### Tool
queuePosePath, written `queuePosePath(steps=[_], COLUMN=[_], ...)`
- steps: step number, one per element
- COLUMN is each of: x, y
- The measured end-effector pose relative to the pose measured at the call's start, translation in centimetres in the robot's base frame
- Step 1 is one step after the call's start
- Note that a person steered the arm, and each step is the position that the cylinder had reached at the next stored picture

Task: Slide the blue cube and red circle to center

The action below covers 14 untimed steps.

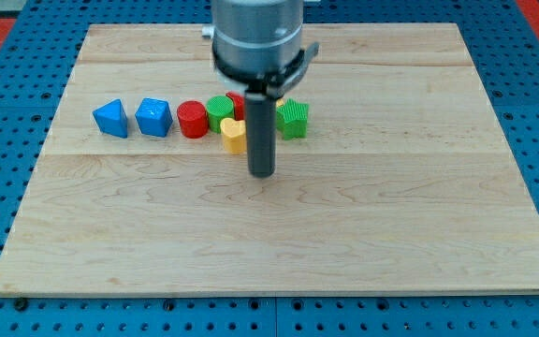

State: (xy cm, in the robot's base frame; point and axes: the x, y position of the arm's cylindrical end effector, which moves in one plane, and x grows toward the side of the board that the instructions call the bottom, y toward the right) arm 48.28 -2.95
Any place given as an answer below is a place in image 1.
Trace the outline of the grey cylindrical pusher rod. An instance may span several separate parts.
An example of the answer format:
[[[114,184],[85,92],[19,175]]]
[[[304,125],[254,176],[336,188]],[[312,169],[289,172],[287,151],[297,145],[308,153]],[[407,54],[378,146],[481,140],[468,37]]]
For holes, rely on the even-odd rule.
[[[244,107],[248,169],[256,178],[267,178],[275,170],[276,101],[246,92]]]

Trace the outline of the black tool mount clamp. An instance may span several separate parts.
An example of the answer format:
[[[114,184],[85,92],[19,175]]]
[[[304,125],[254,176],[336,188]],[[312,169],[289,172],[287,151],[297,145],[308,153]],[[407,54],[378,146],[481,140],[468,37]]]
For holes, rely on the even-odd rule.
[[[319,53],[320,44],[314,42],[306,49],[300,49],[293,61],[278,70],[257,73],[230,66],[215,49],[211,50],[213,67],[218,79],[230,91],[243,95],[250,90],[277,99],[302,81],[313,58]]]

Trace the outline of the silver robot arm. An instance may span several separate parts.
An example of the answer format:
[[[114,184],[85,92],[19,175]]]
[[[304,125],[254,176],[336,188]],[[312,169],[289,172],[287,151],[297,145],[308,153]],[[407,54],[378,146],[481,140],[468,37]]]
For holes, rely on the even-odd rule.
[[[275,171],[277,101],[304,78],[319,44],[302,46],[303,0],[211,2],[211,54],[221,76],[242,88],[248,169]]]

